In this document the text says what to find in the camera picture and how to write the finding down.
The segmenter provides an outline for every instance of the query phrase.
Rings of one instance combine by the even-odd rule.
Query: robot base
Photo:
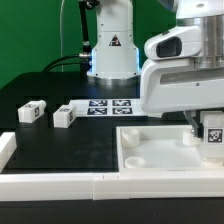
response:
[[[135,76],[127,79],[104,79],[97,76],[87,75],[87,80],[92,83],[97,83],[105,86],[126,86],[137,83],[140,80],[140,75],[136,74]]]

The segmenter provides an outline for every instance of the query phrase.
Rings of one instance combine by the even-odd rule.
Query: white box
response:
[[[76,118],[76,107],[62,105],[53,115],[55,128],[68,128]]]
[[[33,123],[44,114],[45,107],[46,102],[43,100],[30,101],[18,109],[19,122]]]

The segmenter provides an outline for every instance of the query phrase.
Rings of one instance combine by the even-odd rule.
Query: black label on cube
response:
[[[38,117],[40,115],[40,108],[37,107],[34,109],[35,117]]]
[[[61,108],[61,109],[59,110],[59,112],[69,112],[69,110],[70,110],[70,109],[68,109],[68,108]]]
[[[69,120],[70,120],[70,122],[73,120],[73,114],[72,114],[72,111],[71,111],[70,114],[69,114]]]
[[[208,143],[222,143],[222,129],[208,129]]]
[[[31,104],[31,103],[29,103],[29,104],[27,104],[25,107],[26,108],[33,108],[33,107],[35,107],[36,106],[36,104]]]

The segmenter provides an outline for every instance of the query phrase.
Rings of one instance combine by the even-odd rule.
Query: warning label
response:
[[[112,41],[110,42],[109,46],[121,46],[121,43],[117,37],[117,35],[114,35]]]

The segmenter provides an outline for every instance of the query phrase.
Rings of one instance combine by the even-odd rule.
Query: black cable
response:
[[[91,52],[91,46],[89,43],[88,25],[87,25],[87,19],[86,19],[86,6],[84,1],[79,1],[79,11],[80,11],[80,17],[81,17],[83,51]]]
[[[79,65],[81,62],[68,62],[68,63],[60,63],[56,65],[52,65],[49,69],[47,69],[45,72],[50,72],[53,68],[64,66],[64,65]]]
[[[78,54],[72,54],[72,55],[68,55],[68,56],[64,56],[64,57],[58,58],[58,59],[52,61],[50,64],[48,64],[48,65],[42,70],[42,72],[46,72],[49,68],[51,68],[52,66],[54,66],[54,65],[57,64],[58,62],[61,62],[61,61],[67,60],[67,59],[71,59],[71,58],[78,58],[78,57],[79,57]]]

